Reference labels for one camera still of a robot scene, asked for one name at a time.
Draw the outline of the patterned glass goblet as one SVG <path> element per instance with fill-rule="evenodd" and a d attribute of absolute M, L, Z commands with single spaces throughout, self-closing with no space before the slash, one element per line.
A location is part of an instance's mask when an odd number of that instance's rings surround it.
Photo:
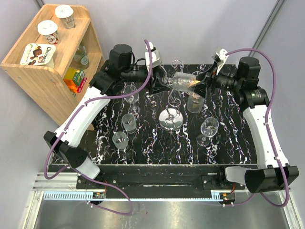
<path fill-rule="evenodd" d="M 196 75 L 176 72 L 172 77 L 164 76 L 161 83 L 173 91 L 192 92 L 200 81 L 197 80 Z"/>

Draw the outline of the ribbed glass goblet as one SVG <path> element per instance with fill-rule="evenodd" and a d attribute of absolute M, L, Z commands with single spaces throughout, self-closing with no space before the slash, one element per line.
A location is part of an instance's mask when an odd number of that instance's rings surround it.
<path fill-rule="evenodd" d="M 199 113 L 203 109 L 205 98 L 196 93 L 190 93 L 187 101 L 187 110 L 191 113 Z"/>

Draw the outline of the chrome wine glass rack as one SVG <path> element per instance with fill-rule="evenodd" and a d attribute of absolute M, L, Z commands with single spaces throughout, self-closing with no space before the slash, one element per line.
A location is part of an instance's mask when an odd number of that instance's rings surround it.
<path fill-rule="evenodd" d="M 180 93 L 183 92 L 173 90 L 169 90 L 168 92 L 166 107 L 159 114 L 159 123 L 164 130 L 172 132 L 181 128 L 183 125 L 183 115 L 180 112 L 180 105 L 182 103 Z"/>

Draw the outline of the frosted short goblet front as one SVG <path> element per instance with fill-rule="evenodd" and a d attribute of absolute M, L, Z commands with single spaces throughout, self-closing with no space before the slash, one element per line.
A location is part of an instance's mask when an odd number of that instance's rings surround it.
<path fill-rule="evenodd" d="M 112 136 L 112 141 L 117 149 L 123 151 L 128 147 L 129 138 L 124 132 L 116 132 Z"/>

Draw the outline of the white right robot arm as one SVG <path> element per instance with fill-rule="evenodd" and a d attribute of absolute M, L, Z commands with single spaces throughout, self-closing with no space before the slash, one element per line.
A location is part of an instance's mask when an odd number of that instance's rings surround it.
<path fill-rule="evenodd" d="M 232 77 L 221 74 L 217 64 L 212 67 L 193 76 L 188 88 L 202 97 L 209 89 L 232 92 L 250 128 L 257 155 L 257 169 L 227 167 L 216 178 L 218 186 L 227 189 L 235 182 L 246 186 L 253 194 L 284 190 L 299 176 L 299 169 L 289 164 L 277 139 L 269 111 L 271 102 L 266 90 L 258 86 L 259 60 L 242 57 Z"/>

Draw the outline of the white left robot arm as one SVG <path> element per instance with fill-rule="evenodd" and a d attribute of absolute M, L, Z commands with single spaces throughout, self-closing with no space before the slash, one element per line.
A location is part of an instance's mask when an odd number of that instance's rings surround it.
<path fill-rule="evenodd" d="M 163 82 L 161 73 L 162 60 L 159 51 L 152 42 L 145 41 L 145 66 L 136 70 L 136 61 L 132 48 L 126 44 L 117 44 L 110 51 L 109 59 L 93 76 L 89 86 L 74 111 L 55 131 L 48 131 L 44 140 L 50 147 L 48 156 L 57 155 L 77 173 L 87 176 L 87 183 L 92 188 L 103 184 L 100 169 L 89 158 L 88 153 L 79 148 L 80 141 L 97 114 L 111 99 L 123 99 L 118 95 L 125 82 L 142 83 L 136 92 L 143 89 L 149 94 L 169 91 L 170 87 Z"/>

